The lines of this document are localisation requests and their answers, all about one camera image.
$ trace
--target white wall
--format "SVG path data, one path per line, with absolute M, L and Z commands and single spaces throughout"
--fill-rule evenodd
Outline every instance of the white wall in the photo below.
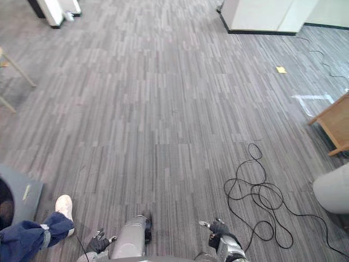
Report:
M 230 30 L 296 33 L 317 2 L 318 0 L 225 0 L 222 16 Z
M 319 0 L 306 22 L 349 27 L 349 0 Z
M 63 10 L 57 0 L 38 0 L 50 26 L 59 26 L 63 21 Z
M 80 14 L 81 9 L 77 0 L 58 0 L 63 11 L 69 11 L 73 14 Z
M 299 32 L 318 0 L 293 0 L 287 14 L 281 22 L 278 31 Z
M 292 1 L 240 0 L 232 28 L 233 30 L 276 31 Z

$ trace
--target baseboard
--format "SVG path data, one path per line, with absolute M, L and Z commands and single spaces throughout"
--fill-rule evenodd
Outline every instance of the baseboard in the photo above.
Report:
M 327 28 L 335 28 L 335 29 L 343 29 L 349 30 L 349 27 L 345 26 L 331 26 L 331 25 L 323 25 L 321 23 L 304 23 L 305 26 L 317 26 L 317 27 L 327 27 Z
M 52 29 L 60 29 L 64 21 L 65 21 L 65 18 L 63 18 L 63 20 L 62 20 L 60 25 L 58 25 L 58 26 L 51 26 L 51 28 Z
M 271 34 L 271 35 L 296 35 L 295 32 L 260 31 L 260 30 L 230 30 L 222 14 L 219 14 L 228 34 Z

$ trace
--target white pillar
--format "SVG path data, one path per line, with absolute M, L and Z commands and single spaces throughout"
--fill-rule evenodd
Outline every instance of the white pillar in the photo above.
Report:
M 81 9 L 77 0 L 58 0 L 63 11 L 69 11 L 74 15 L 80 15 Z
M 60 26 L 63 21 L 63 10 L 58 0 L 37 0 L 50 26 Z

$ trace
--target tangled cable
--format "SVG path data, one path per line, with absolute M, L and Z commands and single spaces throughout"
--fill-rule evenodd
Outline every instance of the tangled cable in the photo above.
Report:
M 251 152 L 252 147 L 257 149 L 258 156 L 254 156 L 254 154 Z M 349 256 L 347 254 L 345 254 L 342 251 L 339 251 L 339 250 L 333 248 L 329 244 L 329 242 L 328 242 L 328 226 L 327 226 L 326 222 L 321 217 L 319 217 L 317 215 L 312 215 L 312 214 L 297 214 L 297 213 L 293 212 L 286 205 L 285 200 L 284 200 L 284 196 L 283 196 L 282 191 L 280 190 L 280 188 L 277 187 L 275 184 L 267 182 L 266 170 L 265 170 L 264 166 L 262 165 L 262 163 L 260 162 L 260 159 L 263 157 L 263 154 L 262 154 L 262 151 L 260 150 L 260 148 L 256 144 L 250 143 L 249 146 L 248 146 L 248 152 L 249 152 L 249 155 L 250 155 L 251 159 L 245 160 L 244 162 L 240 163 L 238 168 L 236 169 L 235 177 L 231 178 L 231 179 L 228 179 L 224 183 L 224 193 L 225 193 L 225 195 L 227 197 L 227 203 L 228 203 L 228 207 L 229 207 L 230 212 L 232 212 L 236 217 L 238 217 L 244 224 L 246 224 L 252 230 L 252 235 L 251 235 L 250 241 L 249 241 L 249 243 L 247 245 L 247 248 L 245 249 L 245 252 L 250 248 L 254 235 L 256 235 L 258 238 L 260 238 L 262 241 L 270 241 L 273 238 L 275 238 L 278 246 L 280 248 L 283 248 L 283 249 L 289 249 L 289 248 L 292 247 L 292 245 L 294 243 L 294 238 L 293 238 L 292 233 L 284 225 L 281 224 L 281 222 L 279 221 L 277 215 L 275 214 L 275 211 L 278 210 L 279 208 L 281 208 L 282 205 L 284 205 L 284 207 L 286 208 L 286 210 L 289 213 L 291 213 L 291 214 L 293 214 L 293 215 L 295 215 L 297 217 L 312 217 L 312 218 L 317 218 L 320 221 L 322 221 L 324 226 L 325 226 L 326 243 L 329 246 L 329 248 L 331 248 L 332 250 L 334 250 L 334 251 L 342 254 L 343 256 L 349 258 Z M 260 183 L 251 183 L 251 182 L 248 182 L 245 179 L 238 178 L 239 169 L 244 164 L 246 164 L 248 162 L 255 162 L 261 168 L 262 173 L 263 173 L 263 178 L 262 178 L 262 181 Z M 251 186 L 251 190 L 250 190 L 250 193 L 248 193 L 246 195 L 243 195 L 240 198 L 236 198 L 236 197 L 232 196 L 232 193 L 233 193 L 234 189 L 236 190 L 236 189 L 239 188 L 240 183 L 250 185 Z M 265 192 L 262 193 L 263 189 L 269 191 L 270 194 L 276 196 L 276 198 L 278 200 L 278 203 L 273 205 L 271 198 L 269 198 L 266 195 Z M 242 199 L 247 198 L 249 196 L 252 197 L 252 200 L 254 201 L 254 203 L 257 206 L 259 206 L 261 209 L 265 210 L 270 215 L 270 217 L 272 218 L 272 222 L 269 222 L 267 220 L 261 220 L 261 221 L 257 222 L 254 226 L 251 226 L 241 216 L 239 216 L 238 214 L 236 214 L 234 212 L 234 210 L 233 210 L 233 208 L 231 206 L 231 202 L 234 201 L 234 200 L 235 201 L 242 200 Z M 264 224 L 265 226 L 270 228 L 270 230 L 272 232 L 271 236 L 263 237 L 259 233 L 256 232 L 256 228 L 259 225 L 262 225 L 262 224 Z M 277 230 L 276 224 L 278 224 L 280 227 L 282 227 L 287 232 L 287 234 L 290 236 L 290 243 L 289 243 L 289 245 L 282 245 L 279 242 L 278 237 L 277 237 L 277 233 L 276 233 L 276 230 Z

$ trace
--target black glove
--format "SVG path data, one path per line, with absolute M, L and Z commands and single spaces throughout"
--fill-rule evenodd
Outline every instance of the black glove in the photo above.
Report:
M 103 252 L 110 243 L 116 241 L 116 236 L 113 236 L 110 239 L 101 239 L 104 236 L 103 228 L 99 229 L 96 235 L 91 239 L 86 248 L 86 253 L 96 252 L 99 254 Z
M 209 229 L 212 231 L 212 234 L 210 235 L 208 245 L 215 248 L 216 251 L 218 250 L 220 238 L 224 235 L 232 237 L 242 247 L 236 236 L 230 233 L 229 228 L 221 219 L 216 218 L 216 221 L 210 225 Z

